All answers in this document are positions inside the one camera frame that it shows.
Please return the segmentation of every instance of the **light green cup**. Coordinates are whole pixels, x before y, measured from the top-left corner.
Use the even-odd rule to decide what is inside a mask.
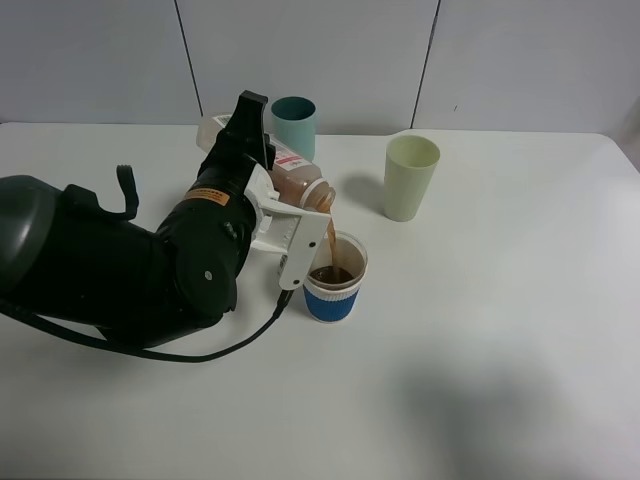
[[[402,135],[387,144],[384,213],[408,222],[418,213],[422,197],[440,160],[440,149],[417,135]]]
[[[303,97],[285,97],[271,106],[275,137],[309,161],[316,155],[316,106]]]

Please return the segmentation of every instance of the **brown liquid in cup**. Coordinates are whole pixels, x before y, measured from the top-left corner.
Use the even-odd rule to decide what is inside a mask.
[[[316,268],[310,273],[311,278],[318,282],[327,283],[329,285],[337,285],[353,280],[353,275],[344,268],[329,265],[327,267]]]

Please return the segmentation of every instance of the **brown liquid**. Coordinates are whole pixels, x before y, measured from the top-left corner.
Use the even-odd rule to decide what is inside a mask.
[[[316,268],[311,272],[311,278],[318,282],[336,285],[353,280],[353,275],[344,268],[329,265],[328,267]]]
[[[340,270],[338,266],[338,241],[336,239],[336,227],[333,225],[333,218],[329,220],[329,226],[327,227],[327,235],[329,236],[329,249],[331,250],[331,265],[333,265],[334,277],[340,277]]]

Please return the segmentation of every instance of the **warning label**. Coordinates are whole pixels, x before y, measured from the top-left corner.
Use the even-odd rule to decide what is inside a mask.
[[[217,117],[213,117],[213,119],[223,127],[226,127],[227,123],[229,123],[229,120],[231,119],[231,115],[218,115]]]
[[[214,190],[213,188],[196,188],[195,190],[190,190],[182,200],[193,200],[196,198],[209,200],[210,202],[215,202],[223,207],[229,201],[229,195],[221,192],[220,190]]]
[[[292,152],[284,145],[280,145],[278,142],[273,142],[276,147],[275,163],[280,165],[287,172],[290,172],[294,168],[304,167],[305,165],[311,165],[307,160],[300,155]]]

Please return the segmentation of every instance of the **black cable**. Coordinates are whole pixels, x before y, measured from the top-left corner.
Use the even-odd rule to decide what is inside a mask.
[[[45,318],[42,318],[33,312],[22,308],[18,305],[14,305],[12,303],[7,302],[6,300],[0,299],[0,313],[7,315],[8,317],[17,320],[20,323],[24,323],[25,325],[29,325],[30,327],[35,328],[36,330],[40,330],[41,332],[48,333],[49,335],[53,335],[54,337],[58,337],[62,340],[67,340],[68,342],[75,343],[78,345],[83,345],[85,347],[95,348],[97,350],[105,350],[107,352],[115,352],[121,353],[123,355],[129,355],[132,357],[140,357],[140,358],[148,358],[150,360],[159,360],[163,362],[178,362],[178,363],[203,363],[211,360],[215,360],[220,357],[224,357],[225,355],[229,355],[230,353],[235,352],[243,347],[246,347],[251,342],[256,340],[260,335],[266,332],[271,325],[282,315],[282,311],[289,304],[289,300],[293,296],[293,290],[283,290],[280,293],[280,297],[278,297],[278,303],[276,305],[276,309],[273,311],[273,315],[271,318],[265,323],[256,333],[251,335],[249,338],[236,343],[224,350],[220,350],[219,352],[210,353],[207,355],[174,355],[171,353],[160,353],[160,352],[152,352],[150,350],[139,349],[135,347],[130,347],[128,345],[123,345],[120,343],[109,342],[107,340],[102,340],[100,338],[91,337],[89,335],[84,335],[82,333],[76,332],[69,328],[62,327],[56,323],[53,323]]]

